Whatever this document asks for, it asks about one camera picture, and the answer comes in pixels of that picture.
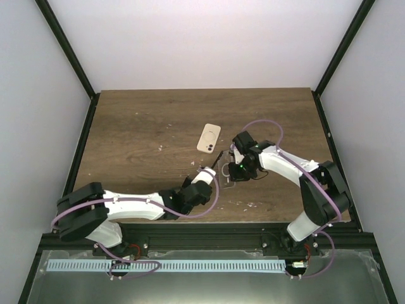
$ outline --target wood grain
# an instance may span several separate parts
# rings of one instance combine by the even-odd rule
[[[136,194],[179,186],[199,166],[210,166],[245,124],[260,118],[282,125],[281,147],[286,151],[318,162],[331,159],[309,89],[103,91],[75,189],[92,181],[114,192]],[[222,127],[212,155],[196,149],[206,123]],[[263,123],[249,132],[258,141],[276,141],[280,135]],[[207,216],[178,222],[291,221],[301,212],[299,188],[270,173],[222,190]]]

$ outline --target red wire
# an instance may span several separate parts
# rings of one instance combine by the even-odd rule
[[[309,259],[311,258],[311,250],[307,244],[304,244],[304,247],[306,249],[306,252],[308,253],[308,258],[306,260],[307,260],[308,266],[309,266]]]
[[[129,248],[137,248],[137,249],[138,249],[137,256],[135,257],[135,260],[138,260],[138,259],[140,258],[140,247],[139,247],[138,245],[136,245],[136,244],[130,244],[128,247],[129,247]]]

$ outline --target black metal frame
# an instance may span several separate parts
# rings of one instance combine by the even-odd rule
[[[42,11],[51,30],[57,38],[62,50],[71,63],[77,77],[90,98],[89,110],[78,142],[77,150],[69,172],[63,195],[73,191],[90,127],[96,112],[99,94],[96,94],[83,71],[66,35],[57,21],[47,0],[35,0]],[[320,96],[336,71],[340,61],[354,39],[362,22],[366,18],[375,0],[363,0],[353,18],[345,36],[339,44],[328,68],[318,87],[313,91],[313,98],[318,110],[323,131],[333,161],[344,176],[339,154],[333,141],[326,116],[323,112]],[[349,210],[351,221],[337,223],[326,231],[332,236],[338,249],[369,249],[374,259],[380,264],[380,276],[390,303],[397,303],[394,291],[386,273],[377,244],[372,233],[362,232],[361,224],[355,207]],[[279,234],[284,231],[287,223],[255,223],[255,224],[122,224],[124,235],[128,238],[147,240],[148,250],[256,250],[262,248],[267,235]],[[323,236],[316,238],[319,248],[330,248],[328,239]],[[41,254],[44,250],[93,250],[93,242],[82,240],[62,243],[57,234],[43,234],[33,264],[28,274],[19,303],[26,303],[37,271]],[[271,249],[263,250],[265,255],[274,255]]]

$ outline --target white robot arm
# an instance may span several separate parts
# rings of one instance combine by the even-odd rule
[[[304,211],[287,228],[294,242],[303,241],[335,218],[337,214],[308,178],[291,162],[280,156],[281,153],[327,187],[326,193],[333,199],[340,212],[352,205],[349,189],[335,164],[330,161],[319,164],[277,149],[272,142],[257,143],[247,131],[234,138],[232,152],[235,162],[229,164],[231,181],[256,179],[258,170],[269,170],[280,174],[301,188]]]
[[[121,194],[103,190],[100,183],[91,183],[58,201],[61,213],[84,201],[105,199],[103,205],[92,205],[90,210],[78,210],[58,222],[60,238],[65,241],[87,238],[111,248],[121,244],[122,231],[117,221],[123,219],[170,220],[178,216],[166,212],[168,207],[188,214],[193,207],[209,201],[215,176],[212,168],[204,168],[193,179],[186,179],[179,189],[169,189],[145,195]]]

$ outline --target wooden table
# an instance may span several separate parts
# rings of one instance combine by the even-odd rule
[[[260,118],[282,125],[284,150],[318,162],[331,160],[309,89],[103,91],[75,189],[92,181],[134,194],[179,186],[199,166],[210,166],[245,124]],[[196,149],[206,123],[222,127],[211,155]],[[266,123],[253,125],[249,132],[257,141],[276,141],[280,135]],[[217,207],[205,217],[177,222],[291,221],[301,212],[299,188],[270,173],[220,191]]]

